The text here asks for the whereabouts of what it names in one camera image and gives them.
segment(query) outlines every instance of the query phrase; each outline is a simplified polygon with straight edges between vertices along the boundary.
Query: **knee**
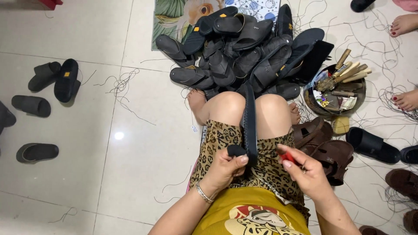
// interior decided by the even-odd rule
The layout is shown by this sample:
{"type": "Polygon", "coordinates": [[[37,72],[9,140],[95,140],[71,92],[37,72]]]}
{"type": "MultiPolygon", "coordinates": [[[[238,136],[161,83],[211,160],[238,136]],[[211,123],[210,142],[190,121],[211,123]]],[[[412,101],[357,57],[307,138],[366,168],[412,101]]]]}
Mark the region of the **knee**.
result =
{"type": "Polygon", "coordinates": [[[255,105],[261,109],[276,110],[288,109],[287,101],[280,95],[266,94],[255,100],[255,105]]]}
{"type": "Polygon", "coordinates": [[[219,105],[223,106],[228,111],[242,112],[245,109],[245,98],[237,92],[222,92],[219,94],[219,105]]]}

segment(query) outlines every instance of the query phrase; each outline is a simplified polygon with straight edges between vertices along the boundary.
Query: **cartoon print on shirt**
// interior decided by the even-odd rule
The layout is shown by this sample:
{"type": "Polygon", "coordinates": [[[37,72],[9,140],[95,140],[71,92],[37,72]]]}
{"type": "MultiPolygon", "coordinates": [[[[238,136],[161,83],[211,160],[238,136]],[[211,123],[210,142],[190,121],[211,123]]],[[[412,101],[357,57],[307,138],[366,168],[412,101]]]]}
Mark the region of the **cartoon print on shirt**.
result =
{"type": "Polygon", "coordinates": [[[304,235],[295,231],[291,223],[286,225],[280,213],[270,207],[236,206],[229,211],[229,217],[225,227],[232,235],[304,235]]]}

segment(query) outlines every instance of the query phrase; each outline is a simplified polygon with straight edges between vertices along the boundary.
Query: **white tile floor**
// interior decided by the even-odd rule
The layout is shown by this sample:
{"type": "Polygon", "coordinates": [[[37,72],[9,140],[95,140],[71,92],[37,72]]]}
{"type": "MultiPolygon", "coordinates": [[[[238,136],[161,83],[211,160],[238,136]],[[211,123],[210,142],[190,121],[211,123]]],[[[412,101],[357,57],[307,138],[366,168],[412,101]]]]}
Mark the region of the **white tile floor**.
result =
{"type": "MultiPolygon", "coordinates": [[[[184,194],[187,181],[164,191],[163,187],[187,178],[201,135],[190,128],[192,115],[182,87],[168,77],[173,62],[146,61],[166,58],[150,50],[154,1],[73,0],[47,12],[7,7],[14,1],[0,0],[0,100],[17,117],[17,123],[0,136],[0,234],[147,234],[177,199],[157,201],[184,194]],[[79,62],[83,80],[71,107],[55,99],[53,86],[36,94],[50,102],[48,118],[11,106],[13,95],[31,95],[27,83],[33,67],[67,58],[79,62]],[[120,76],[131,76],[125,87],[117,81],[120,76]],[[118,84],[123,91],[115,98],[108,92],[118,84]],[[31,142],[56,144],[60,154],[35,165],[17,162],[16,151],[31,142]]],[[[360,61],[373,69],[367,80],[376,88],[368,82],[369,98],[352,123],[358,125],[355,120],[360,117],[376,118],[363,125],[371,125],[370,132],[389,138],[387,142],[398,148],[411,145],[415,124],[403,116],[381,118],[395,113],[380,107],[382,102],[375,97],[391,81],[414,88],[408,80],[416,78],[418,33],[401,36],[398,46],[384,29],[406,12],[390,0],[379,0],[372,12],[357,14],[349,2],[295,0],[290,5],[302,29],[327,31],[326,40],[336,45],[334,59],[349,47],[352,56],[363,54],[360,61]],[[385,62],[390,71],[380,68],[385,62]]],[[[382,225],[379,228],[387,233],[400,234],[402,212],[393,215],[380,195],[389,168],[404,165],[358,156],[351,166],[356,168],[349,168],[346,184],[336,193],[355,222],[382,225]]],[[[313,209],[310,201],[307,204],[313,209]]],[[[315,213],[311,220],[312,233],[320,234],[314,226],[315,213]]]]}

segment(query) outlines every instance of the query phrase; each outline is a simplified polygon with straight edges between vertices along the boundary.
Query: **fingernail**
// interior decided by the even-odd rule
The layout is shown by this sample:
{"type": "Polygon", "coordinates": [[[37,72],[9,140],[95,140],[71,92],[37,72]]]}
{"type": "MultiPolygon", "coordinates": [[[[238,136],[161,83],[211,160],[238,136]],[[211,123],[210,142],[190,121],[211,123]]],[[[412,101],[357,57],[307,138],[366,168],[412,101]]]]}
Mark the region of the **fingernail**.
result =
{"type": "Polygon", "coordinates": [[[241,163],[247,163],[248,162],[248,157],[247,156],[242,156],[240,160],[241,160],[241,163]]]}
{"type": "Polygon", "coordinates": [[[291,162],[291,161],[289,161],[289,160],[284,160],[284,161],[283,161],[283,165],[284,165],[286,168],[290,168],[290,167],[292,167],[292,162],[291,162]]]}

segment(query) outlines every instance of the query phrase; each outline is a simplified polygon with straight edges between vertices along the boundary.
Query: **silver bracelet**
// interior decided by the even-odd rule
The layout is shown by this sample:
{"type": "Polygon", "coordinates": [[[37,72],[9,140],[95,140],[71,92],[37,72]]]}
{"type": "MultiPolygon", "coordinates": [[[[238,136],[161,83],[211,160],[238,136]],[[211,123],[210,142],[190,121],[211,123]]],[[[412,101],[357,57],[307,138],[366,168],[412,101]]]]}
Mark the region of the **silver bracelet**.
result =
{"type": "Polygon", "coordinates": [[[200,194],[200,196],[209,204],[211,204],[213,202],[213,200],[209,199],[202,191],[202,189],[199,186],[199,181],[196,182],[196,189],[197,192],[200,194]]]}

